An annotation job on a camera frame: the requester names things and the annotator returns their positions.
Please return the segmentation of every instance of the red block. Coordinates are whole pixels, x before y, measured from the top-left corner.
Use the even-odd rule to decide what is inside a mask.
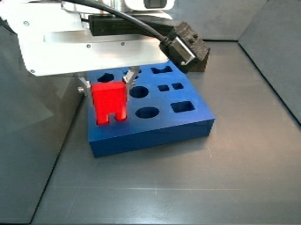
[[[91,87],[98,125],[110,123],[110,114],[117,121],[128,119],[128,92],[125,82],[97,83]]]

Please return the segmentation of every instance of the rectangular hole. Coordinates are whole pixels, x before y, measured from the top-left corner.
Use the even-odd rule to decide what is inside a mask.
[[[170,90],[169,85],[160,85],[158,88],[160,88],[161,91],[169,91]]]
[[[196,109],[190,101],[173,103],[172,108],[176,113],[189,112]]]
[[[184,84],[182,83],[174,83],[173,88],[174,88],[174,90],[184,89]]]

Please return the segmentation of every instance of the black cable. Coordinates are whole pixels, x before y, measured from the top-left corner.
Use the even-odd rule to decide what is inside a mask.
[[[7,22],[2,18],[0,18],[0,26],[3,26],[9,32],[17,34],[11,26],[7,24]]]
[[[132,23],[134,23],[142,30],[150,33],[152,36],[157,38],[160,41],[166,40],[166,37],[161,35],[161,33],[156,29],[153,29],[149,25],[146,25],[142,21],[140,21],[137,18],[132,17],[126,13],[117,11],[113,7],[108,6],[106,4],[102,4],[101,2],[97,2],[94,0],[65,0],[65,2],[81,4],[93,7],[98,10],[108,11],[117,17],[124,18],[125,20],[129,20]]]

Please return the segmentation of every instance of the blue shape sorter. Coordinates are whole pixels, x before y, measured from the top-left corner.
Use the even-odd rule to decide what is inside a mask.
[[[89,73],[91,83],[121,81],[129,68]],[[190,80],[172,62],[141,66],[128,104],[129,118],[97,125],[89,105],[89,141],[95,157],[208,136],[215,115]]]

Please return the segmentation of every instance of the gray table surface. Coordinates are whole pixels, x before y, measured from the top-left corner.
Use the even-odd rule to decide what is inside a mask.
[[[211,137],[95,159],[83,102],[35,224],[301,223],[301,129],[239,43],[189,74]]]

